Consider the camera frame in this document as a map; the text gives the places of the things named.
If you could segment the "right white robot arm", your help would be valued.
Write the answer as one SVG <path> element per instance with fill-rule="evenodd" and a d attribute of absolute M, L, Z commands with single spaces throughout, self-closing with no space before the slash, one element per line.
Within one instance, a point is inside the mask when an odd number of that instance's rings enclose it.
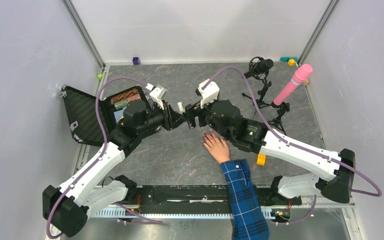
<path fill-rule="evenodd" d="M 328 151 L 294 142 L 277 130 L 269 130 L 262 122 L 244 118 L 229 100 L 216 100 L 204 106 L 200 102 L 189 104 L 184 116 L 191 127 L 209 126 L 241 151 L 256 153 L 260 159 L 275 157 L 308 171 L 298 176 L 276 176 L 268 191 L 273 203 L 309 195 L 322 195 L 342 204 L 350 202 L 354 173 L 349 167 L 355 165 L 353 151 Z"/>

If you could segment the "small nail polish bottle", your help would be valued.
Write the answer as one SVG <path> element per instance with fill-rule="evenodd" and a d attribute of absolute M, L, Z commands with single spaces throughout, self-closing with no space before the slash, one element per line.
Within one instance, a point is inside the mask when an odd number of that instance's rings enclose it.
<path fill-rule="evenodd" d="M 183 103 L 182 102 L 178 102 L 177 103 L 177 106 L 178 106 L 178 110 L 181 114 L 184 114 L 185 113 L 185 108 L 183 106 Z"/>

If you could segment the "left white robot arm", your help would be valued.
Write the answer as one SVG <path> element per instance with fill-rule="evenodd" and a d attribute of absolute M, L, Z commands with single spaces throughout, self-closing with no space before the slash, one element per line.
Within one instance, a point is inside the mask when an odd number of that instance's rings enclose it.
<path fill-rule="evenodd" d="M 162 127 L 168 131 L 184 121 L 185 107 L 178 102 L 174 110 L 165 101 L 148 110 L 143 100 L 127 104 L 115 129 L 104 136 L 102 147 L 92 160 L 58 187 L 47 186 L 42 193 L 42 213 L 46 235 L 54 240 L 62 235 L 73 237 L 86 225 L 90 216 L 123 201 L 133 203 L 137 190 L 120 180 L 95 190 L 98 182 L 116 165 L 126 159 L 141 143 L 145 134 Z"/>

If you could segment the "blue plaid sleeve forearm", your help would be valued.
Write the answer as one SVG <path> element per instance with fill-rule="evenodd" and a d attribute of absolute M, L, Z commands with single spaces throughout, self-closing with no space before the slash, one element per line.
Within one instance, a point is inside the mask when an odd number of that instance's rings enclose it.
<path fill-rule="evenodd" d="M 220 164 L 233 216 L 233 240 L 268 240 L 270 231 L 261 210 L 246 159 Z"/>

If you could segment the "person hand with painted nails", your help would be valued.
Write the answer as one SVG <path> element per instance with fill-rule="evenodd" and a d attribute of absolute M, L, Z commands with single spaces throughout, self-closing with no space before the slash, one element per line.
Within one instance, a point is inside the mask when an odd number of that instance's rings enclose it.
<path fill-rule="evenodd" d="M 214 132 L 205 132 L 203 134 L 202 143 L 208 150 L 209 154 L 219 164 L 230 161 L 230 150 L 226 141 L 221 137 L 219 138 Z"/>

